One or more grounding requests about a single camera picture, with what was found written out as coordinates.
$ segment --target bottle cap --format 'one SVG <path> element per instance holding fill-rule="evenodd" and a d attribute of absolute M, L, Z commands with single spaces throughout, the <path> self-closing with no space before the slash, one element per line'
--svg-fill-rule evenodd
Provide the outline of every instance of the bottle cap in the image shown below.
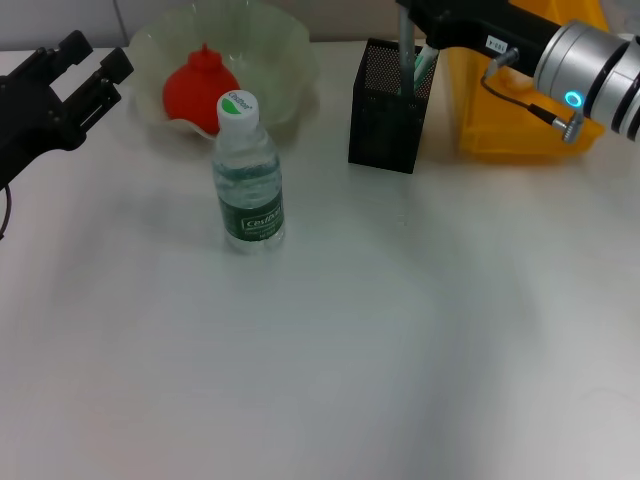
<path fill-rule="evenodd" d="M 260 121 L 258 100 L 244 90 L 225 93 L 218 100 L 220 130 L 231 134 L 250 133 Z"/>

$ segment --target green label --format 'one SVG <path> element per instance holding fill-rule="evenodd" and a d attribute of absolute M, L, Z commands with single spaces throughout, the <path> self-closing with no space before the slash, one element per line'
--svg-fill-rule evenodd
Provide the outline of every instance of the green label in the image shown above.
<path fill-rule="evenodd" d="M 269 203 L 258 208 L 238 208 L 221 198 L 222 219 L 227 231 L 245 242 L 258 242 L 273 236 L 284 223 L 282 190 Z"/>

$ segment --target yellow container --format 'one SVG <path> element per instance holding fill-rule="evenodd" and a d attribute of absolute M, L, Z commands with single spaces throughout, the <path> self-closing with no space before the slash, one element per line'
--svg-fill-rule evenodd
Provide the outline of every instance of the yellow container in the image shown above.
<path fill-rule="evenodd" d="M 578 19 L 608 30 L 598 0 L 512 0 L 512 4 L 560 25 Z M 577 143 L 568 145 L 562 134 L 527 110 L 500 100 L 480 85 L 489 59 L 463 48 L 448 50 L 459 148 L 488 163 L 557 163 L 562 157 L 591 148 L 605 129 L 587 120 Z M 535 103 L 569 119 L 572 111 L 536 92 L 533 82 L 511 69 L 503 69 L 489 84 L 525 103 Z"/>

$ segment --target white wall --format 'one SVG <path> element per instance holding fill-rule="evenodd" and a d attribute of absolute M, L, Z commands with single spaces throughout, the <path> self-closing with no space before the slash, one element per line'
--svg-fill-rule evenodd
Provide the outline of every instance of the white wall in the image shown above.
<path fill-rule="evenodd" d="M 2 0 L 0 49 L 55 46 L 69 32 L 82 30 L 92 45 L 125 43 L 114 0 Z M 131 37 L 141 26 L 184 0 L 115 0 Z M 266 0 L 287 10 L 315 40 L 352 40 L 397 36 L 394 0 Z"/>

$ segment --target blue light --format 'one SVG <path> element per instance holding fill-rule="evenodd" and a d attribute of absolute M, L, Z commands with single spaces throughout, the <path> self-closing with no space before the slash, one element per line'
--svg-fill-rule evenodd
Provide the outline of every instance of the blue light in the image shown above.
<path fill-rule="evenodd" d="M 575 90 L 571 90 L 564 96 L 564 101 L 573 108 L 580 108 L 584 104 L 584 97 Z"/>

